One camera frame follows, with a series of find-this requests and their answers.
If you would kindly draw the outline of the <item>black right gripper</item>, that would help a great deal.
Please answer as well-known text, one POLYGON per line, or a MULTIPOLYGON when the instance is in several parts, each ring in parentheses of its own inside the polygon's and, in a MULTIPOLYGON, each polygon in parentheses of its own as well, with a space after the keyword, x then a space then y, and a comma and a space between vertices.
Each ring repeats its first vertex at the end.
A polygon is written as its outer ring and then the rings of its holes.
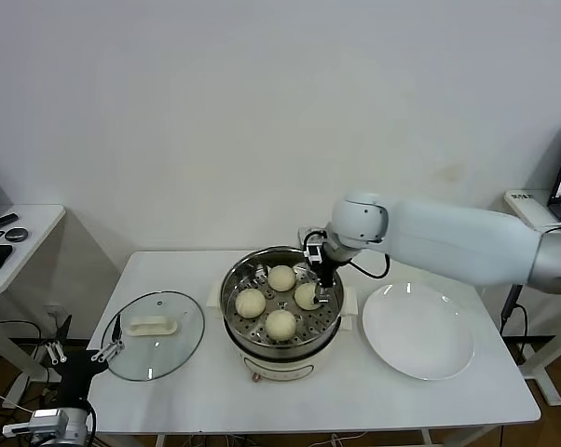
POLYGON ((330 300, 330 289, 335 285, 335 273, 341 263, 333 260, 329 255, 322 251, 321 259, 315 263, 315 275, 318 284, 314 288, 313 303, 323 305, 330 300))

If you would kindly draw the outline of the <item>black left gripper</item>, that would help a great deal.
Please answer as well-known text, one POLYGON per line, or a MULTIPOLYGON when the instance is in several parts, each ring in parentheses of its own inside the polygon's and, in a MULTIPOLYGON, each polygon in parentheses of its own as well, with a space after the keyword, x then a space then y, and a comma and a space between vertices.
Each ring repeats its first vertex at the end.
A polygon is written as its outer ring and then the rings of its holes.
POLYGON ((62 343, 67 340, 72 316, 65 318, 56 332, 45 343, 56 373, 61 376, 55 405, 85 405, 94 376, 107 370, 107 362, 113 360, 125 347, 122 340, 121 316, 113 318, 111 341, 98 352, 73 352, 66 356, 62 343))

